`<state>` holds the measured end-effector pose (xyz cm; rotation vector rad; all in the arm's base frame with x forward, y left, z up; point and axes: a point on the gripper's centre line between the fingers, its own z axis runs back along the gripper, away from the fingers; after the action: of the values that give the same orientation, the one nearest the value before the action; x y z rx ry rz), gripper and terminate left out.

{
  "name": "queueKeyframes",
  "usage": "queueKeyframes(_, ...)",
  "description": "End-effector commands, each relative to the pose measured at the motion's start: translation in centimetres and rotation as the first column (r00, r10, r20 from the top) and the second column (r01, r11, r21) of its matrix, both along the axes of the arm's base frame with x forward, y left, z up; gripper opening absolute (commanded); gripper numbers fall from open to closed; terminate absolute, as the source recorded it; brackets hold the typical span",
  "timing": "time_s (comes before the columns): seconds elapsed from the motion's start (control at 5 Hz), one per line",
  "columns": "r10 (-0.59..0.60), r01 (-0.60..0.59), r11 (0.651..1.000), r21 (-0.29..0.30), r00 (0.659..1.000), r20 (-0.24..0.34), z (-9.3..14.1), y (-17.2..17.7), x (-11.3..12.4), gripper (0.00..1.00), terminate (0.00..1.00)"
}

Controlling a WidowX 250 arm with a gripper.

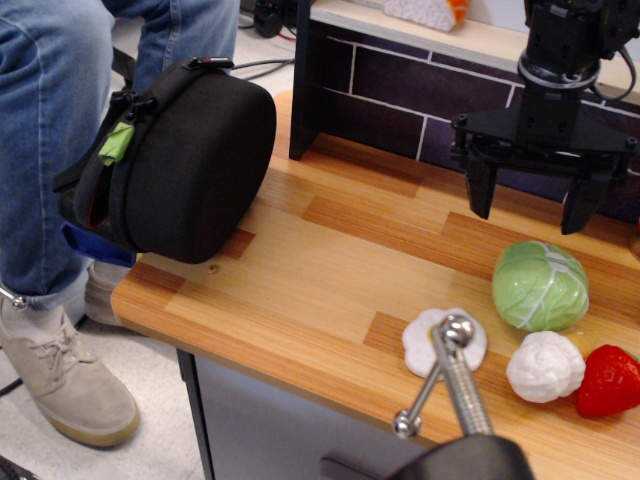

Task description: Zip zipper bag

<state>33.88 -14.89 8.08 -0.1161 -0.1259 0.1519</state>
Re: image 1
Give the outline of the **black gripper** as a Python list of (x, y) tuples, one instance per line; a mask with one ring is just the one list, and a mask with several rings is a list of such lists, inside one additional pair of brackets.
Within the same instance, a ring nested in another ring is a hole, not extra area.
[(466, 172), (471, 210), (488, 219), (501, 169), (569, 179), (563, 235), (583, 231), (639, 154), (637, 138), (585, 113), (581, 94), (527, 86), (506, 109), (452, 120), (452, 156)]

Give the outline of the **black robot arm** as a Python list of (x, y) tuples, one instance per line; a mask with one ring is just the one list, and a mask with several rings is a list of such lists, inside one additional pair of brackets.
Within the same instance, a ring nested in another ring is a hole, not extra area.
[(639, 35), (636, 1), (528, 1), (529, 36), (517, 65), (524, 92), (506, 109), (453, 118), (451, 155), (464, 169), (471, 210), (490, 215), (499, 170), (570, 181), (561, 231), (582, 231), (605, 196), (629, 177), (636, 138), (582, 109), (601, 63), (621, 55)]

